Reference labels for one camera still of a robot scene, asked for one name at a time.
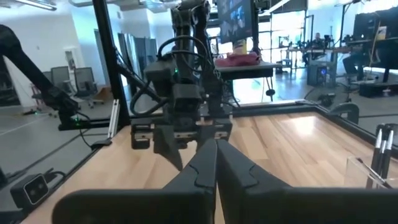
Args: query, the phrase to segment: acrylic pen holder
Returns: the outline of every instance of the acrylic pen holder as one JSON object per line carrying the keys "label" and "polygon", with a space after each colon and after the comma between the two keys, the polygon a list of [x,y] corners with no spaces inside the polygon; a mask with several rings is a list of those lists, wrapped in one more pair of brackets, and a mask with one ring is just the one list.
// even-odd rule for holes
{"label": "acrylic pen holder", "polygon": [[[385,189],[380,180],[372,177],[365,165],[357,160],[358,157],[347,158],[345,187],[367,188],[367,189]],[[372,157],[360,157],[360,159],[369,167]],[[384,179],[393,188],[398,189],[398,161],[391,158],[387,178]]]}

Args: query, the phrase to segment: concrete floor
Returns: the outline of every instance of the concrete floor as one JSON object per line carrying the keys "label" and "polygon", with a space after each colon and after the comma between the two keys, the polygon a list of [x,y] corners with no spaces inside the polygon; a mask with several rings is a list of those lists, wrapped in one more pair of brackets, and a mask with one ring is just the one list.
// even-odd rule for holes
{"label": "concrete floor", "polygon": [[[298,71],[289,78],[287,73],[273,78],[276,96],[274,101],[294,100],[303,98],[312,88],[306,86],[303,71]],[[265,96],[267,84],[262,78],[255,80],[236,80],[234,90],[240,103],[258,103],[270,101]],[[352,95],[353,102],[361,111],[361,115],[398,113],[397,97],[369,99]],[[146,100],[142,100],[140,108],[144,109]],[[16,116],[21,112],[18,107],[0,108],[0,166],[5,173],[26,169],[28,174],[43,173],[50,168],[69,172],[76,164],[90,153],[90,148],[84,144],[78,131],[59,132],[57,118],[45,114]],[[83,105],[82,112],[90,118],[109,117],[111,102],[97,105],[89,109]],[[398,123],[398,116],[360,119],[359,125],[374,132],[379,123]],[[95,142],[106,137],[107,128],[92,129],[85,133],[88,142]],[[13,210],[9,188],[0,191],[0,211]]]}

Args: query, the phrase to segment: computer tower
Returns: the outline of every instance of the computer tower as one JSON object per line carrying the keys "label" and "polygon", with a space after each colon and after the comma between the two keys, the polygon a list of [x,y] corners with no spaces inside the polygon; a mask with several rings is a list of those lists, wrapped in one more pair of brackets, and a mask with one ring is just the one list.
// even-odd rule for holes
{"label": "computer tower", "polygon": [[307,68],[307,85],[320,86],[326,82],[328,68],[324,66],[310,65]]}

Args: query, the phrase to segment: office chair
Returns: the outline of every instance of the office chair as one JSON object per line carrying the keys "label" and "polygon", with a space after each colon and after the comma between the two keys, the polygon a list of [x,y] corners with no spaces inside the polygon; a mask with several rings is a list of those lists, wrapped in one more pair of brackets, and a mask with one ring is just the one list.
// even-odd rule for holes
{"label": "office chair", "polygon": [[91,109],[94,108],[94,105],[97,103],[104,104],[103,100],[94,99],[95,95],[98,93],[98,89],[94,81],[91,67],[76,68],[74,74],[77,89],[75,97],[86,100]]}

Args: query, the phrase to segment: small camera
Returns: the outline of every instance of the small camera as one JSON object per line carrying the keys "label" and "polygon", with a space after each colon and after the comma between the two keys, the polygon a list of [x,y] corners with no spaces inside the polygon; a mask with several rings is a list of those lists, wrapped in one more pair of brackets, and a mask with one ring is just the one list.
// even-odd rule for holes
{"label": "small camera", "polygon": [[49,187],[42,174],[28,175],[10,189],[18,208],[30,208],[39,203],[48,193]]}

